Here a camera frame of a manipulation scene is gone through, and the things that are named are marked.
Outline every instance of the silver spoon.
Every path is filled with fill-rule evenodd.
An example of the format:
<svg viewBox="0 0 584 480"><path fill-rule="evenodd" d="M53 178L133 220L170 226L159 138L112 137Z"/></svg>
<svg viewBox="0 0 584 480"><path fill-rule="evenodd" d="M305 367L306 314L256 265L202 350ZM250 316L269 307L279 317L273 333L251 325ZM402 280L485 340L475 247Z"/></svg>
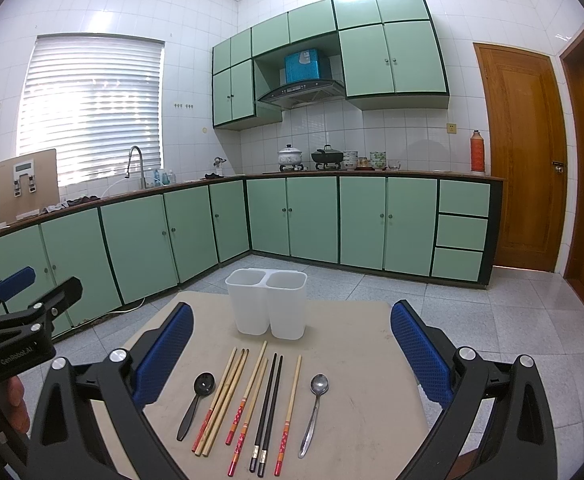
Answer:
<svg viewBox="0 0 584 480"><path fill-rule="evenodd" d="M321 395L327 392L329 389L328 378L323 374L315 375L310 382L310 390L316 395L316 401L314 402L314 409L312 410L312 416L310 417L310 423L307 425L307 430L305 430L305 436L301 443L301 449L298 452L298 457L303 458L310 447L310 442L312 441L312 435L314 434L314 426L316 425L316 417L319 414L319 401L321 400Z"/></svg>

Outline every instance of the faucet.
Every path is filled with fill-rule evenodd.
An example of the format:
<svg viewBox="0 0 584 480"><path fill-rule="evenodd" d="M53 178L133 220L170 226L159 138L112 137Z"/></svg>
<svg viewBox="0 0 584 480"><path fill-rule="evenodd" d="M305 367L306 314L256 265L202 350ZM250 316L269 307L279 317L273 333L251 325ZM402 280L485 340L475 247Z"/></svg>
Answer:
<svg viewBox="0 0 584 480"><path fill-rule="evenodd" d="M132 152L134 152L135 148L138 151L138 158L141 164L141 189L146 189L147 183L146 174L143 170L143 153L141 153L141 148L139 148L136 144L130 148L130 154L128 155L128 168L126 170L126 178L130 178L130 164L132 162Z"/></svg>

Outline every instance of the white plastic container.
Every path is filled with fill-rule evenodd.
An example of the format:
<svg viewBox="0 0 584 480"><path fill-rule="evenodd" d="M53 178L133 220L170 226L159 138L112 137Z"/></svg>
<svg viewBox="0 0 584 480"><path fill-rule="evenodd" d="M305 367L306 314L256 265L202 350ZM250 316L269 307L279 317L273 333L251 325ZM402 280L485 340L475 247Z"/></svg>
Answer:
<svg viewBox="0 0 584 480"><path fill-rule="evenodd" d="M267 331L269 316L265 297L263 269L237 269L225 280L239 332L261 335Z"/></svg>
<svg viewBox="0 0 584 480"><path fill-rule="evenodd" d="M274 270L265 280L267 312L272 335L299 339L305 332L307 274L296 270Z"/></svg>

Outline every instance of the human hand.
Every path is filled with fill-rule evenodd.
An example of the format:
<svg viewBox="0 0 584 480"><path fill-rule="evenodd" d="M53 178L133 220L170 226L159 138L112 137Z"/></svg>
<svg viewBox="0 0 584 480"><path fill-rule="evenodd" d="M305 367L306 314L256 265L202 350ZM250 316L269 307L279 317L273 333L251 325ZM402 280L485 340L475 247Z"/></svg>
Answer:
<svg viewBox="0 0 584 480"><path fill-rule="evenodd" d="M7 380L7 399L10 405L7 418L10 426L19 433L27 433L30 428L30 416L23 400L24 392L23 383L17 376Z"/></svg>

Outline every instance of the black chopstick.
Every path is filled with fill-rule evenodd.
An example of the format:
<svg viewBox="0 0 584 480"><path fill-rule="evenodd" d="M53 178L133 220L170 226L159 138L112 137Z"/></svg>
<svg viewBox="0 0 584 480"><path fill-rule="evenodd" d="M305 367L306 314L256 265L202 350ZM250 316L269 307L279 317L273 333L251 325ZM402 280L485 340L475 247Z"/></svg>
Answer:
<svg viewBox="0 0 584 480"><path fill-rule="evenodd" d="M259 478L265 475L265 460L267 460L267 450L269 449L269 438L272 435L272 423L274 422L274 410L277 408L278 383L281 380L281 367L283 366L283 356L278 360L277 381L274 383L274 392L272 393L272 402L269 404L269 417L267 418L267 427L261 446L261 460L259 461Z"/></svg>
<svg viewBox="0 0 584 480"><path fill-rule="evenodd" d="M261 437L263 436L263 426L265 425L265 416L267 415L267 402L269 400L269 392L272 389L272 378L274 378L274 366L277 364L277 354L274 354L272 359L272 368L269 371L269 379L267 380L267 388L265 389L265 398L263 399L263 409L261 410L261 420L259 420L259 428L256 431L256 440L254 441L254 451L252 451L252 458L249 461L249 472L256 471L256 464L259 461L259 449L261 448Z"/></svg>

